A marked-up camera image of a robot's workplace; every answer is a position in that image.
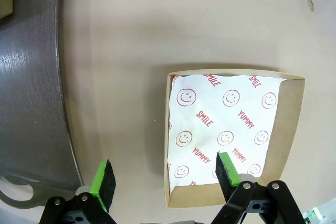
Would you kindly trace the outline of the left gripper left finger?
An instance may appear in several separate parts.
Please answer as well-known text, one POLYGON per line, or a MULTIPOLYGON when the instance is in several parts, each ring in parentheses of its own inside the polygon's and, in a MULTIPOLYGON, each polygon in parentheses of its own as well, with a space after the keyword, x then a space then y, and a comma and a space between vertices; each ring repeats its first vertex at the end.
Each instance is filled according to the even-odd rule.
POLYGON ((115 223, 109 215, 116 181, 109 160, 101 162, 89 191, 70 200, 51 197, 43 211, 40 223, 115 223))

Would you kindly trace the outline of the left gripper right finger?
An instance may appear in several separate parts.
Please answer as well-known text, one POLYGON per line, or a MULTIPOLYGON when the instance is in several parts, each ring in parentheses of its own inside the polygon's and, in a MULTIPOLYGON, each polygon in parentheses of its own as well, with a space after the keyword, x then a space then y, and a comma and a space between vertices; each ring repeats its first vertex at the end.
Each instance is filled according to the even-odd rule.
POLYGON ((212 223, 243 223, 247 214, 259 214, 264 223, 306 223, 283 181, 274 180, 267 186, 243 181, 225 152, 217 153, 215 172, 226 204, 212 223))

